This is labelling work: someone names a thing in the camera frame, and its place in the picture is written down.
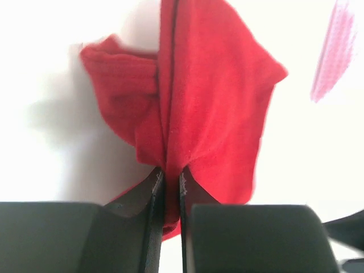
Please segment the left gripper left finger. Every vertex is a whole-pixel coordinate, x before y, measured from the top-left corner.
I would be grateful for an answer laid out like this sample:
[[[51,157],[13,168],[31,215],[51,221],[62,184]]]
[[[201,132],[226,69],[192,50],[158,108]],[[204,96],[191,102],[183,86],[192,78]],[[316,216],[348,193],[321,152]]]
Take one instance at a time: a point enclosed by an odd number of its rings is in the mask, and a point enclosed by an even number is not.
[[[164,174],[106,205],[2,202],[2,272],[158,272]]]

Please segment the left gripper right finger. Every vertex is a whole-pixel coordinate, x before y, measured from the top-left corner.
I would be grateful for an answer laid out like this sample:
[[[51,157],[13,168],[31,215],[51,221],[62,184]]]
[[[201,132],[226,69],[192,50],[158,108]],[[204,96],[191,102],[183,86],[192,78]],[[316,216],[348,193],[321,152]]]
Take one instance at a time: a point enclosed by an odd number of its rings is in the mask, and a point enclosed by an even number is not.
[[[180,175],[184,272],[338,272],[325,229],[304,205],[223,205]]]

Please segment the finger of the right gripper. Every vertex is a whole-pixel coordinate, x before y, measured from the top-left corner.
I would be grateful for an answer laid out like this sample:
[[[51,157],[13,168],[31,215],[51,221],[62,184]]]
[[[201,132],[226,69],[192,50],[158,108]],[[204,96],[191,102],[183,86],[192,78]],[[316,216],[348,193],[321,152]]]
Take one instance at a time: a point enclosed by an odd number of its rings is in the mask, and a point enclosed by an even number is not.
[[[363,251],[363,211],[324,223],[331,239]]]

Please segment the dark red t shirt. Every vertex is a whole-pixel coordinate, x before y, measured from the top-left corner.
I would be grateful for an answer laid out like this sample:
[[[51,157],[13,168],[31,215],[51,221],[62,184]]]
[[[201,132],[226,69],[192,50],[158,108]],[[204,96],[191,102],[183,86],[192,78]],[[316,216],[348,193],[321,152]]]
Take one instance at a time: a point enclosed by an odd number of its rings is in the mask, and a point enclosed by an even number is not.
[[[228,3],[162,1],[157,53],[110,36],[80,57],[105,122],[166,175],[164,239],[180,233],[185,167],[217,201],[250,200],[271,94],[287,71]]]

